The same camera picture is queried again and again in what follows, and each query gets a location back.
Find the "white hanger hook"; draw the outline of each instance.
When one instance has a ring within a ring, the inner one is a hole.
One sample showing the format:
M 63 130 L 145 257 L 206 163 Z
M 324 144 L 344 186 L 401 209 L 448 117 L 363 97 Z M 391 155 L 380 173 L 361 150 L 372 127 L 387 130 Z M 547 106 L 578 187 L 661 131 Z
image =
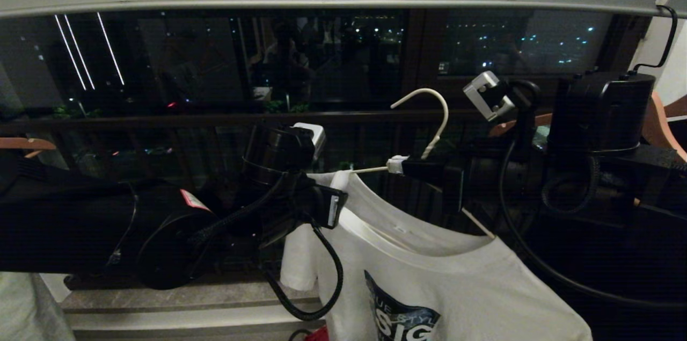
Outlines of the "white hanger hook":
M 437 97 L 437 99 L 439 99 L 439 102 L 441 102 L 442 108 L 444 109 L 444 120 L 441 122 L 441 126 L 439 126 L 439 130 L 436 131 L 436 134 L 434 135 L 434 138 L 432 138 L 432 141 L 430 141 L 429 145 L 427 145 L 427 148 L 425 148 L 425 152 L 422 153 L 421 159 L 426 159 L 429 155 L 429 152 L 432 152 L 432 149 L 434 149 L 434 145 L 436 145 L 436 143 L 439 142 L 441 133 L 444 132 L 444 128 L 446 128 L 446 124 L 449 122 L 449 105 L 446 103 L 446 99 L 444 99 L 444 97 L 442 97 L 442 95 L 439 94 L 439 92 L 436 90 L 417 89 L 409 93 L 407 96 L 404 96 L 402 99 L 399 99 L 398 101 L 393 103 L 391 105 L 391 108 L 396 108 L 398 105 L 402 104 L 405 101 L 408 101 L 408 99 L 417 96 L 417 94 L 420 93 L 429 93 L 432 94 L 432 96 Z

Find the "red object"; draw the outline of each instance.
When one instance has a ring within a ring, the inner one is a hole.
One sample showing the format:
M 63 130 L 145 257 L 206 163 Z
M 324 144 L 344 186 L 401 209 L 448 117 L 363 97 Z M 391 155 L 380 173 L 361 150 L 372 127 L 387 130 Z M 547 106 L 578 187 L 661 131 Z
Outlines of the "red object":
M 305 341 L 329 341 L 327 326 L 323 326 L 305 338 Z

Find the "red tag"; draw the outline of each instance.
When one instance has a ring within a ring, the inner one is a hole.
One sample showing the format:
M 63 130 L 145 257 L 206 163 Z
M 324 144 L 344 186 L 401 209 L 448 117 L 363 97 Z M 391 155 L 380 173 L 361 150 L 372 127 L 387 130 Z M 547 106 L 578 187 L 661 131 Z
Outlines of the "red tag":
M 325 325 L 317 329 L 316 332 L 307 336 L 305 341 L 329 341 L 329 332 L 327 331 L 327 326 Z
M 201 208 L 205 211 L 212 212 L 208 207 L 206 207 L 205 204 L 197 199 L 196 196 L 193 196 L 191 192 L 188 192 L 187 190 L 181 190 L 181 196 L 184 197 L 184 200 L 186 200 L 186 204 L 188 204 L 189 207 Z

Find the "graphic print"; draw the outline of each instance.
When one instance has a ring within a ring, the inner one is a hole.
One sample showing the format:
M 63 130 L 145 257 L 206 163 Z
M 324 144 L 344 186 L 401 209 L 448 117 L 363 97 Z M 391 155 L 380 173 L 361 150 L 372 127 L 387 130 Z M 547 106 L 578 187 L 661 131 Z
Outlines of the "graphic print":
M 370 309 L 377 325 L 377 341 L 431 341 L 441 314 L 427 307 L 408 306 L 382 290 L 365 271 Z

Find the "clothes hanger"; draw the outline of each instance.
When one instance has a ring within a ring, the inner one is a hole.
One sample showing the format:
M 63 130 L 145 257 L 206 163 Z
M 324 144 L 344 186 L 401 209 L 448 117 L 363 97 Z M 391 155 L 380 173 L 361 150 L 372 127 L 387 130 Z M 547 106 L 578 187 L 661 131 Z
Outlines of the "clothes hanger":
M 50 141 L 40 138 L 21 138 L 21 137 L 2 137 L 0 138 L 0 149 L 28 149 L 33 152 L 24 157 L 30 159 L 40 155 L 44 150 L 55 150 L 56 146 Z
M 434 134 L 434 138 L 430 141 L 430 143 L 427 145 L 425 148 L 424 152 L 422 152 L 422 156 L 420 159 L 424 160 L 427 159 L 427 156 L 429 155 L 430 152 L 434 149 L 434 146 L 439 142 L 441 138 L 441 133 L 444 132 L 444 129 L 446 128 L 446 124 L 449 122 L 449 105 L 446 103 L 446 99 L 439 94 L 438 91 L 433 90 L 433 89 L 417 89 L 415 91 L 412 91 L 411 93 L 407 94 L 404 96 L 402 99 L 399 99 L 395 103 L 391 105 L 391 108 L 396 108 L 398 105 L 402 104 L 405 101 L 408 101 L 408 99 L 417 96 L 417 94 L 421 93 L 428 93 L 432 94 L 432 96 L 435 96 L 437 99 L 439 99 L 439 102 L 441 104 L 442 109 L 444 110 L 444 119 L 441 122 L 441 125 L 439 126 L 439 129 L 436 131 Z M 358 170 L 351 170 L 350 173 L 369 173 L 369 172 L 383 172 L 387 170 L 389 173 L 396 174 L 396 175 L 402 175 L 403 174 L 403 168 L 401 166 L 401 163 L 406 160 L 409 156 L 400 156 L 400 155 L 395 155 L 389 160 L 387 160 L 387 165 L 386 166 L 378 166 L 375 168 L 365 168 L 365 169 L 358 169 Z M 434 188 L 435 190 L 442 192 L 438 187 L 435 187 L 432 184 L 428 184 L 430 187 Z M 476 226 L 478 226 L 481 231 L 483 231 L 486 236 L 488 236 L 491 239 L 496 238 L 496 236 L 491 233 L 486 227 L 484 227 L 483 224 L 479 222 L 479 220 L 473 216 L 465 207 L 461 208 L 461 212 L 465 214 L 465 216 L 468 217 Z

